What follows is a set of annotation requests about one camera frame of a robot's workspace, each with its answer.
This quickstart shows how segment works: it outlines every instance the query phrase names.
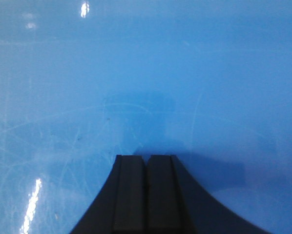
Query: blue surface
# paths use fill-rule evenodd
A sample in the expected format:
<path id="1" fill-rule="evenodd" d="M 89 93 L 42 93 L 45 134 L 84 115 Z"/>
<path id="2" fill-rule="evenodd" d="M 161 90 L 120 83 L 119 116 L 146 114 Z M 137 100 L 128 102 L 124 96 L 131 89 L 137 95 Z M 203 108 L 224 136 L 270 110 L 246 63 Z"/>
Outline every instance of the blue surface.
<path id="1" fill-rule="evenodd" d="M 0 234 L 67 234 L 116 154 L 170 153 L 292 234 L 292 1 L 82 4 L 0 0 Z"/>

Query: black object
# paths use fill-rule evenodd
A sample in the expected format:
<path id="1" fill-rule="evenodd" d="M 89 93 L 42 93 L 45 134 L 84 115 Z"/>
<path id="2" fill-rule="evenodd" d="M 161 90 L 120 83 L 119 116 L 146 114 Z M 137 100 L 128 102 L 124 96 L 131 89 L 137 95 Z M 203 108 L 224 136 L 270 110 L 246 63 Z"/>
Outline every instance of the black object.
<path id="1" fill-rule="evenodd" d="M 116 157 L 70 234 L 267 234 L 213 198 L 177 156 Z"/>

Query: black plastic part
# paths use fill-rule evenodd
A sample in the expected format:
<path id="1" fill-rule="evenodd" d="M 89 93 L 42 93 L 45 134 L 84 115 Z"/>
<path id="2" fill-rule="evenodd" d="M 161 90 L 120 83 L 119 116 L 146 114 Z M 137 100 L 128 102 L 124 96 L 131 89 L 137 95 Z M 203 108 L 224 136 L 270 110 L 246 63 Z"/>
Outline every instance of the black plastic part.
<path id="1" fill-rule="evenodd" d="M 140 156 L 123 156 L 113 232 L 142 234 L 145 229 L 145 170 Z"/>
<path id="2" fill-rule="evenodd" d="M 116 204 L 122 156 L 117 156 L 103 188 L 71 234 L 110 234 Z"/>
<path id="3" fill-rule="evenodd" d="M 181 219 L 170 156 L 152 156 L 147 165 L 148 230 L 180 234 Z"/>
<path id="4" fill-rule="evenodd" d="M 212 197 L 176 156 L 116 157 L 71 234 L 267 234 Z"/>
<path id="5" fill-rule="evenodd" d="M 184 233 L 199 234 L 267 234 L 247 222 L 212 197 L 188 173 L 176 156 L 172 163 L 183 204 Z"/>

